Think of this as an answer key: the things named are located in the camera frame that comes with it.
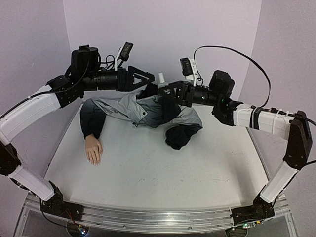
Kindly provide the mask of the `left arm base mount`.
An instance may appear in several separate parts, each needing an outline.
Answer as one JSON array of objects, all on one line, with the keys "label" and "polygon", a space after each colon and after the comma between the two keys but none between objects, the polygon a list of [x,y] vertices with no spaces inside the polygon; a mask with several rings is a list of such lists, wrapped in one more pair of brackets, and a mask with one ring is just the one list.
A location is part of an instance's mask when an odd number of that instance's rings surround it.
[{"label": "left arm base mount", "polygon": [[53,182],[49,181],[49,183],[53,187],[54,195],[48,201],[41,202],[40,210],[54,216],[80,221],[84,207],[80,204],[64,201],[60,189]]}]

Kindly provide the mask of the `clear nail polish bottle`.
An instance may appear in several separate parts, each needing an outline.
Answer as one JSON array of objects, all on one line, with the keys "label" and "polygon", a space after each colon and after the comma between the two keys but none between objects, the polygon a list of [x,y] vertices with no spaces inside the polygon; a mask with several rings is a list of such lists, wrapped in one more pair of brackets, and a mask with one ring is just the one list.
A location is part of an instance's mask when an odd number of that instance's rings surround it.
[{"label": "clear nail polish bottle", "polygon": [[160,83],[158,84],[158,88],[166,87],[168,86],[168,83]]}]

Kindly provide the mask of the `white nail polish brush cap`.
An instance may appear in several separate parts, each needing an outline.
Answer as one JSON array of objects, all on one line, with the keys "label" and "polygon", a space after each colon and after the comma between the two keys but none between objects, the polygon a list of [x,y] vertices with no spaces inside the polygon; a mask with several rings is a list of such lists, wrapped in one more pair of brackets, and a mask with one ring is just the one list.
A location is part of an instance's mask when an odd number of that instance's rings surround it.
[{"label": "white nail polish brush cap", "polygon": [[163,73],[158,73],[158,79],[160,84],[165,84],[165,78]]}]

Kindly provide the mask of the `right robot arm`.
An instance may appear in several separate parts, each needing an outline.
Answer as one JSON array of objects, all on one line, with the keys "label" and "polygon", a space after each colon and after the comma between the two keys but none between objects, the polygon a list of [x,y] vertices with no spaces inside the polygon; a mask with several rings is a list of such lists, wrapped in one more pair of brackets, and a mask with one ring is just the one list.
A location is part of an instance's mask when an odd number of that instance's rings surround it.
[{"label": "right robot arm", "polygon": [[276,108],[259,108],[232,100],[230,94],[235,82],[226,72],[216,70],[208,87],[197,85],[196,75],[186,75],[186,81],[167,83],[163,73],[159,73],[158,92],[182,106],[212,106],[212,114],[222,124],[248,127],[287,140],[282,163],[259,193],[259,200],[273,202],[308,163],[313,140],[306,114],[302,111],[291,114]]}]

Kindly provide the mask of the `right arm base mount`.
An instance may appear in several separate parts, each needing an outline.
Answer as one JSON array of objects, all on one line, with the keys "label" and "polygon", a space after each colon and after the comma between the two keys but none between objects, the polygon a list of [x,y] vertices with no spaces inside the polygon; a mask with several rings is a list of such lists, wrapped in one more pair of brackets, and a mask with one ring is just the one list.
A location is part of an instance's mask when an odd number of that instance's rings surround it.
[{"label": "right arm base mount", "polygon": [[264,201],[258,194],[253,200],[252,205],[234,208],[231,210],[233,225],[238,226],[245,223],[263,221],[267,218],[274,217],[274,205],[276,198],[273,201]]}]

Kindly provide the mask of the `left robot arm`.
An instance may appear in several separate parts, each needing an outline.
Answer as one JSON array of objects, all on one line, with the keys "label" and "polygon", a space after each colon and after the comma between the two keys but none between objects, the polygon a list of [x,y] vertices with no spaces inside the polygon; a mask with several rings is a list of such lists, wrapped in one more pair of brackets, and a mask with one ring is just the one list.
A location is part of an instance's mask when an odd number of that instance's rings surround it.
[{"label": "left robot arm", "polygon": [[109,70],[103,67],[98,49],[80,46],[71,54],[67,71],[47,82],[35,94],[22,100],[0,117],[0,173],[34,193],[55,215],[67,210],[63,195],[52,182],[32,172],[19,157],[12,140],[40,118],[83,98],[86,91],[116,90],[131,92],[151,82],[153,74],[133,66],[122,67],[129,59],[133,44],[126,42],[118,51]]}]

